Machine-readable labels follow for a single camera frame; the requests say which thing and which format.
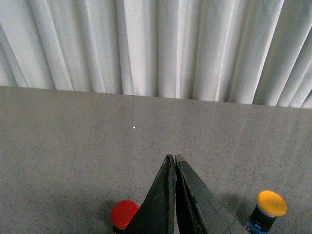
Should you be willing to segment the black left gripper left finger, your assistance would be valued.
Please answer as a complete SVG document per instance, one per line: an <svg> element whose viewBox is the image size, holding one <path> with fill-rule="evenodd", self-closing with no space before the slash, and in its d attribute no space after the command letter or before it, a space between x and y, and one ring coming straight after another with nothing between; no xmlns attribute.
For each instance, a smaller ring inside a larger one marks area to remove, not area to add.
<svg viewBox="0 0 312 234"><path fill-rule="evenodd" d="M172 155L166 155L139 210L125 234L173 234L176 211L176 170Z"/></svg>

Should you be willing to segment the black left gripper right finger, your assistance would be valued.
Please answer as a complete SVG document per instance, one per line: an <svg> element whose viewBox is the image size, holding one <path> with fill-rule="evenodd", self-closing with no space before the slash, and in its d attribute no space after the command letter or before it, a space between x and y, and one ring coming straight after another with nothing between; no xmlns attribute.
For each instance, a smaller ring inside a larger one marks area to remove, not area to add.
<svg viewBox="0 0 312 234"><path fill-rule="evenodd" d="M176 217L181 234L247 234L182 155L175 156Z"/></svg>

